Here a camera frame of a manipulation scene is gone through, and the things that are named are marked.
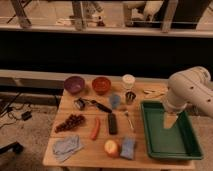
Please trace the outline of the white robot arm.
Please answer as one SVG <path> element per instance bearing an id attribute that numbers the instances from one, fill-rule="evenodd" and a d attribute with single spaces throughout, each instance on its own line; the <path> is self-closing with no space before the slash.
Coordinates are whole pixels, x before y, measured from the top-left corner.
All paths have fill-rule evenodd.
<path id="1" fill-rule="evenodd" d="M 188 103 L 213 118 L 213 90 L 208 87 L 211 75 L 201 66 L 172 74 L 168 79 L 168 91 L 162 97 L 165 113 L 163 126 L 170 129 Z"/>

